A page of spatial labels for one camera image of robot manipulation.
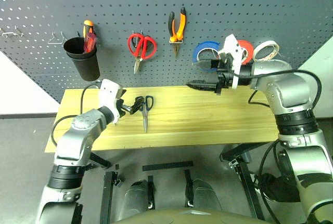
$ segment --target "wooden table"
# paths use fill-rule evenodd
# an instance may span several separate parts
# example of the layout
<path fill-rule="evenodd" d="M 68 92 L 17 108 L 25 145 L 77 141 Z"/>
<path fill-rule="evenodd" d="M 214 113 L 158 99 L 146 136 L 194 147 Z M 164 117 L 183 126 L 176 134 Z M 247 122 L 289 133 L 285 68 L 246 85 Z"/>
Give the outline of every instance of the wooden table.
<path fill-rule="evenodd" d="M 65 91 L 56 120 L 79 113 L 81 92 L 81 89 Z M 221 96 L 186 86 L 127 88 L 122 98 L 129 106 L 137 96 L 154 96 L 148 133 L 144 132 L 141 112 L 127 113 L 118 124 L 107 126 L 93 150 L 273 141 L 278 134 L 274 115 L 267 107 L 247 104 L 252 92 L 241 86 L 237 90 L 223 89 Z M 266 102 L 266 98 L 257 93 L 254 101 Z M 88 89 L 83 112 L 97 107 L 98 89 Z M 68 130 L 71 121 L 69 118 L 58 124 L 56 141 Z M 45 152 L 54 151 L 49 140 Z"/>

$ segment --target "black-handled scissors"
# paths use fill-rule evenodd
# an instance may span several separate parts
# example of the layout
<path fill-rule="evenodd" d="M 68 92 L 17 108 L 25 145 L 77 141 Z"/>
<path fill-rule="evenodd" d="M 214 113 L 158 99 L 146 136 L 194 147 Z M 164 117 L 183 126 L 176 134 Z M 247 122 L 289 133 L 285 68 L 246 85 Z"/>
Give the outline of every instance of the black-handled scissors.
<path fill-rule="evenodd" d="M 143 102 L 143 104 L 140 108 L 140 111 L 142 112 L 142 116 L 144 118 L 145 133 L 147 133 L 147 130 L 148 130 L 148 112 L 151 110 L 153 105 L 154 105 L 154 97 L 146 96 L 145 101 Z"/>

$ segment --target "metal hook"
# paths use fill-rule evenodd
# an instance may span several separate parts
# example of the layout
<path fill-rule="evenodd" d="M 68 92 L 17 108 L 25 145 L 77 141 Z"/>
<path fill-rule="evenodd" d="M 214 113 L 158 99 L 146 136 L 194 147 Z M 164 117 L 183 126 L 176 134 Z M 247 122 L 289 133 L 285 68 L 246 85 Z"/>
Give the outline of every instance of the metal hook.
<path fill-rule="evenodd" d="M 56 37 L 54 35 L 54 32 L 52 32 L 52 38 L 47 42 L 48 44 L 51 44 L 51 45 L 62 45 L 63 44 L 63 41 L 65 40 L 65 36 L 62 32 L 61 33 L 61 36 L 62 36 L 62 40 L 61 42 L 51 42 L 52 40 L 54 40 Z"/>
<path fill-rule="evenodd" d="M 9 36 L 9 34 L 12 34 L 13 36 L 21 36 L 21 37 L 23 37 L 24 36 L 24 34 L 19 30 L 19 28 L 17 27 L 17 26 L 15 26 L 15 30 L 17 31 L 17 32 L 19 32 L 19 34 L 18 33 L 14 33 L 14 32 L 5 32 L 5 33 L 2 33 L 2 36 L 6 36 L 6 38 L 8 38 L 8 36 Z"/>

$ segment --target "black cup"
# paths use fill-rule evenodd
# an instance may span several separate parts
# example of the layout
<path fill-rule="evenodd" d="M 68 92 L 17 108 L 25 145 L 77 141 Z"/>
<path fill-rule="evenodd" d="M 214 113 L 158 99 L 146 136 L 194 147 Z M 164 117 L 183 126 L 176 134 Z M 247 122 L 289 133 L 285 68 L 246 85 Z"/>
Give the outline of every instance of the black cup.
<path fill-rule="evenodd" d="M 97 48 L 84 54 L 84 38 L 76 37 L 67 40 L 63 48 L 72 59 L 81 78 L 86 81 L 94 81 L 99 78 L 99 67 L 97 62 Z"/>

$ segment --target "robotic arm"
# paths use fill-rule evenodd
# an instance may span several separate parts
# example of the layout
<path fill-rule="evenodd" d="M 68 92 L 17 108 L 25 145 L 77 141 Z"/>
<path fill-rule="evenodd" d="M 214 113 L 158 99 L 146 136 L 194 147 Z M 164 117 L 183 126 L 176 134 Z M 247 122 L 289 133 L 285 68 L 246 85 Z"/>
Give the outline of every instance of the robotic arm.
<path fill-rule="evenodd" d="M 281 60 L 241 65 L 242 50 L 233 35 L 226 38 L 219 54 L 224 62 L 217 68 L 216 91 L 230 85 L 233 89 L 237 85 L 250 85 L 266 95 L 275 115 L 278 139 L 284 147 L 279 153 L 281 173 L 297 186 L 308 223 L 332 223 L 332 158 L 313 113 L 307 82 Z M 269 73 L 278 75 L 259 75 Z"/>
<path fill-rule="evenodd" d="M 125 115 L 136 112 L 143 97 L 132 107 L 123 105 L 126 92 L 120 85 L 103 80 L 99 91 L 99 109 L 75 117 L 70 129 L 60 138 L 48 184 L 44 187 L 36 223 L 81 223 L 82 205 L 76 201 L 82 191 L 82 178 L 94 141 L 109 123 L 116 124 Z"/>

